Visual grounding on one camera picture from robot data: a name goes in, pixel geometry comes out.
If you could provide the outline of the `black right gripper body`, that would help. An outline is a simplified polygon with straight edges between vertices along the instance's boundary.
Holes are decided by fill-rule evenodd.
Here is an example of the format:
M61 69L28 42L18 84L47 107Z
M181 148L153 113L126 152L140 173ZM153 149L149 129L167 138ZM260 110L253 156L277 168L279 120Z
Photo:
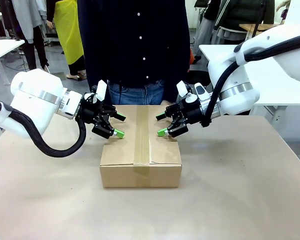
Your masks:
M186 99L180 102L180 111L182 113L182 120L184 124L209 124L206 117L209 100L200 101L196 99L192 103L187 103Z

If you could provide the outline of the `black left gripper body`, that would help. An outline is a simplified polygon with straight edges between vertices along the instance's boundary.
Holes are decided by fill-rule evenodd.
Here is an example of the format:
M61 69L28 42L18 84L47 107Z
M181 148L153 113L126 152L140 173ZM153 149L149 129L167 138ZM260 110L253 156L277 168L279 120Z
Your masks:
M95 93L85 93L78 106L76 121L81 120L85 124L95 124L103 110L103 101L100 101Z

